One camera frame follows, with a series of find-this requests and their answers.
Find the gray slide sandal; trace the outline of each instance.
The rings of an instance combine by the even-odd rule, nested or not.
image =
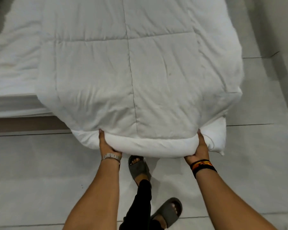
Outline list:
[[[140,161],[132,164],[132,161],[134,161],[137,158],[139,158]],[[128,166],[129,166],[129,171],[130,171],[133,179],[135,179],[140,174],[146,174],[148,176],[149,181],[150,181],[151,174],[149,173],[149,168],[148,168],[148,166],[144,160],[144,157],[142,157],[142,156],[130,156],[129,160],[128,160]]]
[[[172,203],[175,205],[177,213],[175,212]],[[178,220],[181,213],[182,204],[180,200],[178,198],[170,198],[150,217],[150,220],[153,220],[157,215],[161,215],[166,222],[167,228],[169,228]]]

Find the person's right arm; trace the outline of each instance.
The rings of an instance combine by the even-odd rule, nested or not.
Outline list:
[[[198,135],[200,143],[196,153],[185,157],[189,165],[202,159],[209,160],[203,135],[200,131]],[[196,180],[216,230],[276,230],[272,224],[235,194],[217,172],[202,169],[196,173]]]

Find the floor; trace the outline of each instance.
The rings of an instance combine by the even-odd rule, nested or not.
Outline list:
[[[227,0],[243,46],[244,95],[227,117],[225,156],[211,161],[228,185],[279,230],[288,226],[288,109],[270,59],[260,56],[243,0]],[[0,136],[0,229],[59,230],[96,174],[100,156],[71,134]],[[183,159],[147,159],[152,212],[177,197],[184,211],[171,229],[213,229]],[[136,185],[123,157],[118,225]]]

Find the watch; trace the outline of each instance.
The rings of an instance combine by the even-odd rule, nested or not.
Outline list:
[[[102,161],[103,160],[105,160],[105,159],[115,159],[115,160],[117,160],[118,162],[119,162],[119,167],[120,167],[120,165],[121,165],[121,158],[122,157],[120,157],[120,156],[117,156],[117,155],[115,155],[115,154],[113,154],[113,153],[107,153],[106,155],[104,155],[103,157],[102,157]]]

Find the hand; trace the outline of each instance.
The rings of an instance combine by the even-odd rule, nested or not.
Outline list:
[[[199,161],[199,160],[203,160],[203,159],[209,160],[209,150],[203,138],[203,135],[200,133],[200,129],[198,129],[197,134],[198,134],[198,138],[200,141],[199,141],[195,154],[192,156],[184,157],[188,165],[191,165],[192,163]]]
[[[117,155],[119,157],[122,157],[122,153],[114,150],[110,145],[107,144],[105,140],[105,133],[103,130],[99,129],[99,149],[101,158],[104,157],[107,153],[112,153],[114,155]]]

